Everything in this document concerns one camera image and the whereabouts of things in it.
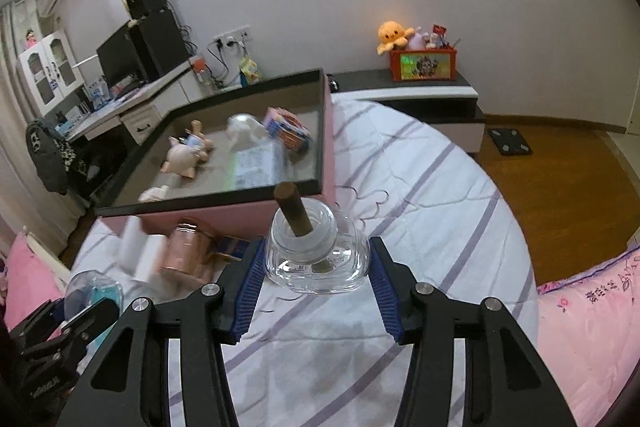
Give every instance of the round table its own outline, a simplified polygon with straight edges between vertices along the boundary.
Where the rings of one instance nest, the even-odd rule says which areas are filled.
[[[395,261],[450,298],[499,298],[536,344],[526,242],[473,159],[430,126],[370,102],[334,104],[334,150],[337,203],[369,237],[381,236]],[[119,239],[105,229],[94,227],[74,272],[106,270],[123,285],[128,305],[146,289],[113,264],[108,250]],[[178,341],[171,343],[175,426],[184,420]],[[343,295],[301,296],[266,280],[249,332],[223,353],[242,427],[389,427],[411,347],[386,333],[368,281]],[[450,425],[462,423],[464,373],[464,344],[456,341]]]

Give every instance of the rose gold cup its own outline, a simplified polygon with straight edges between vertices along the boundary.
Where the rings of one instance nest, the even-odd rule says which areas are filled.
[[[211,282],[211,242],[210,235],[193,223],[180,223],[169,236],[160,273],[192,290]]]

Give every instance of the metal screw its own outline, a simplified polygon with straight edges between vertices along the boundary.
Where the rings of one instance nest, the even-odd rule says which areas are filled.
[[[420,295],[431,295],[433,293],[433,285],[429,284],[428,282],[418,282],[415,285],[415,290],[420,294]]]
[[[484,305],[488,310],[491,310],[492,312],[497,312],[502,308],[502,303],[494,297],[489,297],[486,301],[484,301]]]
[[[216,283],[212,282],[209,284],[206,284],[202,287],[202,294],[206,295],[207,297],[210,297],[212,295],[215,295],[216,293],[218,293],[220,291],[220,286],[218,286]]]
[[[133,301],[133,310],[137,312],[141,312],[142,310],[146,310],[149,306],[149,299],[145,299],[144,297],[139,297]]]

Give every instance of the wall socket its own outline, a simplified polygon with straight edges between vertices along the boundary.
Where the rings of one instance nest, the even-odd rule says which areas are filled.
[[[226,46],[226,43],[229,42],[229,38],[232,38],[236,42],[242,42],[242,39],[244,38],[246,42],[249,42],[252,39],[251,28],[249,28],[249,26],[242,26],[241,28],[236,28],[235,30],[216,35],[211,39],[210,45],[215,44],[218,39],[221,39],[222,43]]]

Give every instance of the brown stick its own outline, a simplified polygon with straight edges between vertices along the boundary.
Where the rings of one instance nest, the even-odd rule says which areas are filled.
[[[279,183],[273,191],[273,197],[278,202],[296,237],[302,237],[314,229],[309,221],[309,216],[306,215],[305,206],[302,204],[302,198],[300,198],[296,184]]]

